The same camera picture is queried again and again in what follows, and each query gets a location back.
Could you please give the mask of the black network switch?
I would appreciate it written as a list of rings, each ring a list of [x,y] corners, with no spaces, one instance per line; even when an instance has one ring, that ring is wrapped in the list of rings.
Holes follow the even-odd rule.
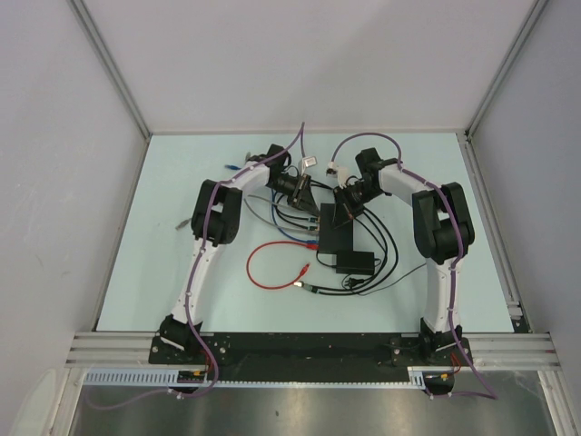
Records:
[[[353,221],[343,206],[336,203],[320,205],[319,252],[336,254],[353,249]]]

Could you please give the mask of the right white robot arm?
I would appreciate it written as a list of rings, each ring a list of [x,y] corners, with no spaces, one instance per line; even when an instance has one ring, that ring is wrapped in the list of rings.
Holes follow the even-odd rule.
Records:
[[[414,242],[426,259],[427,303],[420,319],[419,355],[440,364],[462,337],[458,315],[458,278],[475,230],[464,190],[459,183],[437,185],[411,172],[376,149],[356,155],[360,179],[334,190],[339,225],[363,214],[364,206],[381,194],[392,195],[412,209]]]

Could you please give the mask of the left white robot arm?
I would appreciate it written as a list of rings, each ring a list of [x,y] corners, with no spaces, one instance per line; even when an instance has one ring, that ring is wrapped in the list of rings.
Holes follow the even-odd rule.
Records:
[[[310,177],[286,173],[291,155],[288,148],[273,144],[265,154],[249,157],[231,178],[202,183],[191,218],[194,238],[191,269],[172,311],[153,338],[150,360],[169,352],[179,362],[194,361],[201,351],[200,330],[211,297],[208,277],[224,249],[234,241],[240,228],[245,197],[268,187],[288,198],[288,206],[317,216]]]

